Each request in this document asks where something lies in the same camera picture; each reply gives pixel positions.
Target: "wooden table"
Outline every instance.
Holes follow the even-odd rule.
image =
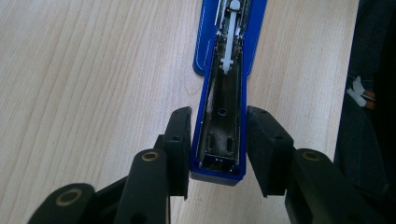
[[[358,0],[268,0],[248,103],[332,157]],[[201,1],[0,1],[0,223],[25,223],[55,189],[128,174],[173,110],[196,118]],[[192,180],[173,223],[288,223],[250,164],[236,187]]]

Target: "black plastic part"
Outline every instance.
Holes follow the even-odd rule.
[[[119,208],[126,178],[124,177],[96,192],[95,211],[98,212],[96,223],[113,223],[114,216]]]
[[[170,223],[166,153],[136,154],[114,223]]]
[[[323,153],[297,150],[291,172],[286,208],[292,223],[386,223]]]
[[[191,108],[183,107],[172,113],[165,134],[159,136],[163,141],[162,149],[168,157],[168,176],[170,196],[184,196],[189,189],[189,158],[191,150]]]
[[[267,111],[247,107],[247,155],[262,195],[284,195],[294,154],[293,139]]]
[[[30,224],[93,223],[95,191],[88,184],[71,184],[55,190],[35,211]]]
[[[155,141],[154,148],[163,149],[163,134],[159,134]]]

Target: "screw hole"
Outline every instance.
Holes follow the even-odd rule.
[[[318,153],[306,151],[303,153],[303,157],[310,161],[320,161],[320,156]]]
[[[82,196],[81,189],[70,189],[58,196],[58,198],[56,199],[56,204],[58,206],[64,207],[72,203],[75,203],[76,201],[78,201],[78,199],[81,196]]]
[[[226,115],[227,115],[227,110],[224,109],[224,108],[221,108],[221,109],[219,110],[219,115],[221,115],[221,116],[226,116]]]
[[[146,152],[142,156],[143,161],[156,161],[158,158],[160,155],[157,152]]]

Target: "light wood grain surface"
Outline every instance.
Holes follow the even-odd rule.
[[[358,0],[268,0],[248,102],[332,157]],[[201,1],[0,1],[0,223],[25,223],[55,189],[128,174],[173,110],[196,117]],[[288,223],[250,165],[236,187],[191,181],[173,223]]]

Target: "blue stapler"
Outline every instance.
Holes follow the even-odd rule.
[[[247,79],[266,0],[203,0],[194,71],[205,76],[191,178],[234,186],[246,173]]]

